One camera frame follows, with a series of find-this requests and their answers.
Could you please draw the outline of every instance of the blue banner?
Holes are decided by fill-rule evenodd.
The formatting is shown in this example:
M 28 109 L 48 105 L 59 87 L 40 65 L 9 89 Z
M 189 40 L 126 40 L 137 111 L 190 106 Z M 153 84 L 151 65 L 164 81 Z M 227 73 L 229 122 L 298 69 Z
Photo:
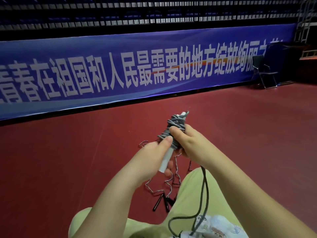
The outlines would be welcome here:
M 248 81 L 295 24 L 0 42 L 0 119 Z

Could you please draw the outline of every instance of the gray jump rope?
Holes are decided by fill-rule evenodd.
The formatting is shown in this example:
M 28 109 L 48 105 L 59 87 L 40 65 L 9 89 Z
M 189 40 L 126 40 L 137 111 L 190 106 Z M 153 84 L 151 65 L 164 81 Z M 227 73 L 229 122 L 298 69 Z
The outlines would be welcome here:
M 161 134 L 161 135 L 158 135 L 158 137 L 160 138 L 160 140 L 163 140 L 165 137 L 167 136 L 172 136 L 170 134 L 170 131 L 169 131 L 169 128 L 172 127 L 172 126 L 176 126 L 177 128 L 179 128 L 180 130 L 182 130 L 183 132 L 185 132 L 185 118 L 186 116 L 188 115 L 189 111 L 187 111 L 185 114 L 183 115 L 173 115 L 171 117 L 171 119 L 169 119 L 167 121 L 167 128 L 165 129 L 165 131 Z M 175 140 L 173 139 L 173 142 L 172 142 L 172 145 L 171 147 L 176 150 L 176 149 L 179 149 L 181 148 L 181 145 Z M 177 235 L 175 232 L 173 232 L 172 228 L 171 228 L 171 222 L 173 220 L 184 220 L 184 219 L 193 219 L 193 218 L 196 218 L 199 214 L 200 214 L 200 211 L 201 211 L 201 208 L 202 208 L 202 203 L 203 203 L 203 194 L 204 194 L 204 186 L 206 185 L 206 194 L 207 194 L 207 199 L 206 199 L 206 207 L 204 209 L 204 212 L 203 212 L 203 215 L 201 216 L 201 219 L 200 221 L 198 222 L 198 224 L 195 226 L 195 222 L 193 223 L 193 227 L 192 227 L 192 232 L 190 233 L 190 236 L 192 236 L 196 230 L 198 229 L 198 227 L 200 226 L 200 224 L 203 222 L 205 216 L 206 216 L 206 213 L 207 213 L 207 210 L 208 210 L 208 204 L 209 204 L 209 189 L 208 189 L 208 184 L 207 184 L 207 179 L 206 179 L 206 170 L 204 167 L 200 166 L 201 169 L 202 169 L 202 172 L 203 172 L 203 184 L 202 184 L 202 188 L 201 188 L 201 193 L 200 193 L 200 202 L 199 202 L 199 209 L 198 209 L 198 212 L 193 215 L 193 216 L 177 216 L 177 217 L 173 217 L 171 218 L 169 221 L 168 221 L 168 228 L 170 230 L 170 232 L 172 233 L 172 235 L 174 237 L 178 237 L 179 235 Z

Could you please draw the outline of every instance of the folding chair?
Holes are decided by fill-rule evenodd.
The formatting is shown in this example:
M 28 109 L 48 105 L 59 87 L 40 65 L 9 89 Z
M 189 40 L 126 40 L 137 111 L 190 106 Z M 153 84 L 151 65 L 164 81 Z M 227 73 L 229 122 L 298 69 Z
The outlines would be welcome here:
M 277 74 L 278 72 L 271 72 L 270 67 L 268 65 L 264 64 L 264 62 L 263 62 L 263 59 L 264 59 L 263 55 L 253 56 L 252 59 L 253 59 L 253 76 L 252 76 L 252 79 L 254 78 L 254 76 L 259 75 L 259 77 L 261 79 L 261 82 L 263 84 L 263 87 L 265 89 L 276 88 L 277 87 L 277 83 L 276 83 L 274 75 Z M 265 84 L 264 84 L 264 81 L 263 81 L 265 76 L 272 76 L 273 77 L 273 81 L 275 83 L 275 86 L 266 87 Z

